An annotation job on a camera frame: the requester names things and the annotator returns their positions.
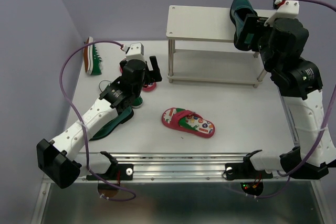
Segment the green loafer shoe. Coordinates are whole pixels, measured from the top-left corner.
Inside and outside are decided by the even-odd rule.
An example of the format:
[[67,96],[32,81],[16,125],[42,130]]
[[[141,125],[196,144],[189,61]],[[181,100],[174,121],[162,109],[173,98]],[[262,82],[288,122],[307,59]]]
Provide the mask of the green loafer shoe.
[[258,16],[257,12],[253,9],[249,0],[233,0],[230,7],[230,19],[235,26],[234,46],[241,51],[248,51],[252,35],[247,35],[244,40],[240,39],[240,34],[243,31],[245,19],[247,15]]
[[107,123],[103,128],[101,128],[90,141],[97,141],[109,136],[117,126],[124,124],[134,116],[134,111],[131,106],[125,109],[120,115],[118,115],[114,120]]

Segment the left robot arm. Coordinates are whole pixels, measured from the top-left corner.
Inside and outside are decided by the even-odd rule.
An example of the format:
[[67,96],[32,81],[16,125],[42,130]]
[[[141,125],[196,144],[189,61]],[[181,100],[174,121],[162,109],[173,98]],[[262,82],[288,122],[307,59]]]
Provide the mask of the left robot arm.
[[122,115],[132,111],[144,85],[162,81],[156,56],[149,60],[126,57],[121,62],[121,76],[107,85],[84,115],[78,115],[75,123],[51,140],[38,142],[38,167],[59,188],[69,187],[78,177],[91,175],[90,157],[80,161],[80,150],[88,147],[89,141],[107,124],[125,121]]

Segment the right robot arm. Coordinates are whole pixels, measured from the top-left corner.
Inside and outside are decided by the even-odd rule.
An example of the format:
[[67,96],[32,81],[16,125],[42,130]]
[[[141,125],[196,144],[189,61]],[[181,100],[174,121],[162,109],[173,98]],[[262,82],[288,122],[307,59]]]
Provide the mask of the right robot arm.
[[289,111],[299,146],[281,154],[273,167],[280,176],[316,180],[335,167],[335,146],[328,130],[331,108],[322,104],[322,79],[318,67],[301,54],[309,31],[296,18],[248,14],[237,26],[235,46],[258,52]]

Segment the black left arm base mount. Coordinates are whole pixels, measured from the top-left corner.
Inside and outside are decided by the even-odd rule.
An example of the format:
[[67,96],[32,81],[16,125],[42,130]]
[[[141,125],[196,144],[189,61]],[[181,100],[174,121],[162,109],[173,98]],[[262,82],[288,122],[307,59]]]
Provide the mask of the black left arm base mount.
[[89,157],[90,168],[99,177],[114,181],[131,181],[133,179],[133,164],[120,162],[106,151],[90,155]]

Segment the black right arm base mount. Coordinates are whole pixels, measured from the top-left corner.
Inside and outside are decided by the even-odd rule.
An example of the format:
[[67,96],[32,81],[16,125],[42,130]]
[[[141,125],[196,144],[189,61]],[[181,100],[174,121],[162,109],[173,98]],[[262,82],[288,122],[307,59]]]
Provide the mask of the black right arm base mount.
[[251,157],[261,152],[256,150],[248,153],[243,157],[241,163],[226,163],[222,177],[225,180],[232,181],[236,179],[272,179],[272,173],[267,173],[265,170],[256,170],[251,162]]

